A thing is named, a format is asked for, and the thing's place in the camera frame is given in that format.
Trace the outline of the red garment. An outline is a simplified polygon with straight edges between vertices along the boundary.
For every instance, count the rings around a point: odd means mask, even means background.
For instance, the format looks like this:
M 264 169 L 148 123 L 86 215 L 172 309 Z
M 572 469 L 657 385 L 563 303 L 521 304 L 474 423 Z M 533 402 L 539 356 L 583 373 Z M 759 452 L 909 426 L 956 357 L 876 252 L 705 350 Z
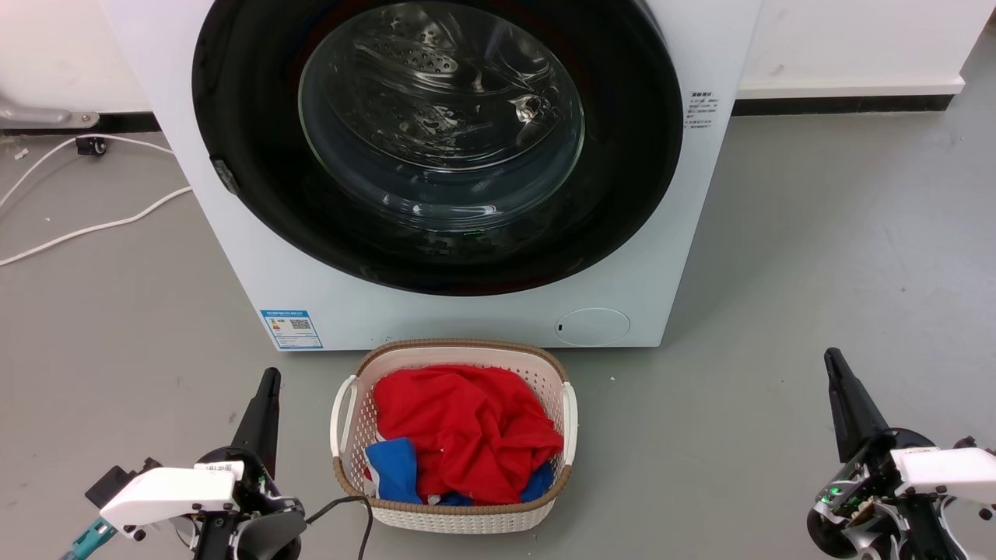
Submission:
M 400 369 L 373 390 L 377 442 L 406 437 L 417 493 L 458 492 L 473 506 L 513 506 L 552 484 L 563 436 L 516 373 L 488 366 Z

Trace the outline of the blue energy label sticker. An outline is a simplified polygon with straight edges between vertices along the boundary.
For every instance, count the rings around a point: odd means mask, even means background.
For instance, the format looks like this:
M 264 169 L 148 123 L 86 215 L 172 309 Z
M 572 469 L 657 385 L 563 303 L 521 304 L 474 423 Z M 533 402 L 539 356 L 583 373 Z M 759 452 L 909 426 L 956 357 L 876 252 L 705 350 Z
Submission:
M 259 314 L 279 351 L 324 350 L 321 338 L 306 310 L 260 310 Z

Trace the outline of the round white filter cover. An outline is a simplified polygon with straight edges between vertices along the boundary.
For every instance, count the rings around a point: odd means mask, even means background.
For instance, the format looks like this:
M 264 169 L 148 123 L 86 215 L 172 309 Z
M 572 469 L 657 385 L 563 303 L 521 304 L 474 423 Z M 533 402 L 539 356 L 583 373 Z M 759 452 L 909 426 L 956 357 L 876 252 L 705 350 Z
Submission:
M 627 315 L 609 308 L 586 308 L 563 315 L 555 326 L 559 340 L 569 346 L 601 347 L 615 344 L 630 332 Z

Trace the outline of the white front-load washing machine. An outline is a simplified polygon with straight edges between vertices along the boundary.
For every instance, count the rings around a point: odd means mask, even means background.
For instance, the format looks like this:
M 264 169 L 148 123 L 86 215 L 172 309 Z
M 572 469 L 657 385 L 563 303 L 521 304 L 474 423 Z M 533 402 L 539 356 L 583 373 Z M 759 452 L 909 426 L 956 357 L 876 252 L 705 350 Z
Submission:
M 492 296 L 380 285 L 330 267 L 274 233 L 221 184 L 197 124 L 192 65 L 215 0 L 100 3 L 259 320 L 265 325 L 260 310 L 306 310 L 324 350 L 341 351 L 427 338 L 566 348 L 555 334 L 559 319 L 597 307 L 618 310 L 632 322 L 630 332 L 608 346 L 661 343 L 764 0 L 638 1 L 661 32 L 682 92 L 682 152 L 668 191 L 644 226 L 593 266 L 545 286 Z M 693 91 L 720 99 L 708 130 L 684 128 Z

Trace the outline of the blue garment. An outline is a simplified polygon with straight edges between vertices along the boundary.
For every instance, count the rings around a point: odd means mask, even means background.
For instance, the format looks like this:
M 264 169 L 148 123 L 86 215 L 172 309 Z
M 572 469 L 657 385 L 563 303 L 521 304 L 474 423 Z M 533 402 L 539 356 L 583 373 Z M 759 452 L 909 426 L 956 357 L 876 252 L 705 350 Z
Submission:
M 377 499 L 398 501 L 417 506 L 473 506 L 470 496 L 458 492 L 430 494 L 426 499 L 417 493 L 416 450 L 410 439 L 385 440 L 370 444 L 363 451 L 364 492 Z

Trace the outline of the black round glass washer door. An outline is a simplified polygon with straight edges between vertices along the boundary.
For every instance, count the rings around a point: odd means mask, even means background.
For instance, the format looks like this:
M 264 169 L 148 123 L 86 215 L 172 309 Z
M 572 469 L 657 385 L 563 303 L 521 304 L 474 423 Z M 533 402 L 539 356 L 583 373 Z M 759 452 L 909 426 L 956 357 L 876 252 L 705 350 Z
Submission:
M 452 2 L 511 21 L 575 82 L 584 144 L 548 201 L 505 226 L 408 226 L 346 194 L 314 156 L 298 110 L 303 67 L 363 11 Z M 195 46 L 195 116 L 209 158 L 270 230 L 353 277 L 438 296 L 492 296 L 576 274 L 629 241 L 657 209 L 682 152 L 682 92 L 638 0 L 215 0 Z

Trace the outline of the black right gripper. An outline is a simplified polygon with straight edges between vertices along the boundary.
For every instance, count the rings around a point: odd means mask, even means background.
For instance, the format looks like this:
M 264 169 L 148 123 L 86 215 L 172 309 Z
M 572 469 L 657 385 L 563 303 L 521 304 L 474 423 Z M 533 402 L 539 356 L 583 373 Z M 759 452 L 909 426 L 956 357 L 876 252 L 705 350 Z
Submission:
M 815 497 L 806 524 L 812 543 L 839 560 L 972 560 L 947 520 L 954 496 L 900 496 L 890 450 L 937 447 L 910 429 L 890 428 L 839 348 L 827 348 L 824 364 L 837 456 L 846 462 Z M 964 437 L 953 449 L 976 446 Z

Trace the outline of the small printed text sticker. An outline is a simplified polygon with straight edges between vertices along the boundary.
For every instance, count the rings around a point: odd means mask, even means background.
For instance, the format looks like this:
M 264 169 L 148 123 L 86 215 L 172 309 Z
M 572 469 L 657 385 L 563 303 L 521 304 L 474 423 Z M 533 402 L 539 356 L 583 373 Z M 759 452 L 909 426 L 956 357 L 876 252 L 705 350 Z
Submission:
M 693 91 L 688 93 L 684 109 L 684 128 L 686 130 L 708 130 L 715 122 L 720 106 L 720 99 L 712 92 Z

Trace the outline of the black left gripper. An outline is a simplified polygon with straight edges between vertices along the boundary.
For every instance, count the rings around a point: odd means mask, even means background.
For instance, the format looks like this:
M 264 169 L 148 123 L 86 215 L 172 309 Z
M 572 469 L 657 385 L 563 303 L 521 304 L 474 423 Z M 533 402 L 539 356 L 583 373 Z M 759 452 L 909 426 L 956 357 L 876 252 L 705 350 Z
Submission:
M 301 500 L 277 489 L 282 376 L 265 369 L 231 446 L 203 455 L 197 467 L 241 468 L 217 506 L 199 504 L 190 519 L 193 560 L 297 560 L 307 528 Z

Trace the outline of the grey metal base foot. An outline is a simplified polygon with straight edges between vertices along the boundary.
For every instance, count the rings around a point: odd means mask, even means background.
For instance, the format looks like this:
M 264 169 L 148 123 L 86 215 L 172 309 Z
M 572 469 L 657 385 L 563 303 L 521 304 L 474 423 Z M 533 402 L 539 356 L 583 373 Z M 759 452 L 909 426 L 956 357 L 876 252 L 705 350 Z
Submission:
M 95 111 L 28 107 L 0 95 L 0 130 L 89 130 L 99 123 Z

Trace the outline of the white woven laundry basket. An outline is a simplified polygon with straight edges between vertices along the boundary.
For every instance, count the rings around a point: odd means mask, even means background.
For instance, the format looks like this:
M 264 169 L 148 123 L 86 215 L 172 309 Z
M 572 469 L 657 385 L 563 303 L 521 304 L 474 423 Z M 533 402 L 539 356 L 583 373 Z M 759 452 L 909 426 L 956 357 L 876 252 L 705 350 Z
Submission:
M 552 484 L 538 499 L 515 506 L 417 506 L 366 492 L 363 451 L 376 440 L 374 387 L 400 369 L 441 364 L 500 366 L 533 391 L 563 436 L 563 451 L 552 458 Z M 539 525 L 568 485 L 577 450 L 577 397 L 566 369 L 543 348 L 472 339 L 392 341 L 367 354 L 339 387 L 328 429 L 335 479 L 346 495 L 369 499 L 371 515 L 381 523 L 430 533 L 513 533 Z

